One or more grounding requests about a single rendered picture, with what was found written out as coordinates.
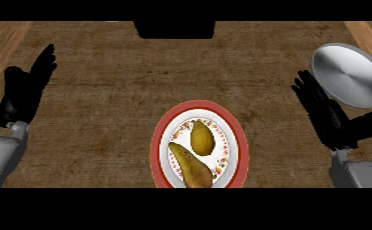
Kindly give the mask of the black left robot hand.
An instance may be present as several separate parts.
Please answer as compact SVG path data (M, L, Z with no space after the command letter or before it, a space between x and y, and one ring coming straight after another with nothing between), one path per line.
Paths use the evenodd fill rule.
M53 45L46 47L30 71L4 69L4 96L0 101L0 127L18 121L30 124L37 116L47 82L56 69Z

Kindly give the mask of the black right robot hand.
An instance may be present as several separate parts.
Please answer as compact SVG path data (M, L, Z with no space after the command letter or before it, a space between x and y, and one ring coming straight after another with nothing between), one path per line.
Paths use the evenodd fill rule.
M357 142L372 138L372 112L350 119L338 103L328 98L309 70L291 85L325 147L332 150L357 149Z

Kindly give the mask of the silver metal pan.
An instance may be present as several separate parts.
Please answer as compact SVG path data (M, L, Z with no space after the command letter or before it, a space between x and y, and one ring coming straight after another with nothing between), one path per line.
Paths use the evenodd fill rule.
M348 44L328 43L314 51L310 67L332 99L372 108L372 55Z

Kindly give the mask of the red-rimmed floral plate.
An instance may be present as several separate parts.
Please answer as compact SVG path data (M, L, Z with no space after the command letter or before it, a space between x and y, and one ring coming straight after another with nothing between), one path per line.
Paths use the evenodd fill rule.
M199 155L192 148L193 125L199 123L214 139L211 153ZM162 116L149 143L149 169L161 188L185 188L185 172L170 148L177 143L208 167L211 188L241 187L245 182L250 150L245 133L229 110L207 100L176 105Z

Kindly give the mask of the brown-yellow pear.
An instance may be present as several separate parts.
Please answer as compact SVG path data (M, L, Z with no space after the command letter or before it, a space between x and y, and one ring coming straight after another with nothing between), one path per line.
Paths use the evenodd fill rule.
M213 186L213 174L208 166L179 143L170 142L168 148L180 166L186 187L210 188Z

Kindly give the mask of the black appliance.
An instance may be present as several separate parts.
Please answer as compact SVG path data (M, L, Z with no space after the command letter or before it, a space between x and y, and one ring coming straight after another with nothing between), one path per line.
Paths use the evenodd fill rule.
M211 39L214 35L214 21L134 21L142 39Z

